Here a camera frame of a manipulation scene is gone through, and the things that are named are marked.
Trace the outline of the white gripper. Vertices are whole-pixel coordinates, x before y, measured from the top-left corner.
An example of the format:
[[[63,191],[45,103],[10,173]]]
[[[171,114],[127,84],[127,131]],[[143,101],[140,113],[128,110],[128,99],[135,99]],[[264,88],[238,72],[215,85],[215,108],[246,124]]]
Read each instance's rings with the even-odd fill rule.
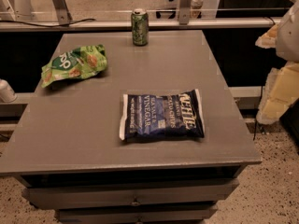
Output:
[[[299,1],[255,42],[257,47],[276,47],[278,57],[288,61],[272,68],[267,76],[256,119],[261,124],[273,124],[299,99]]]

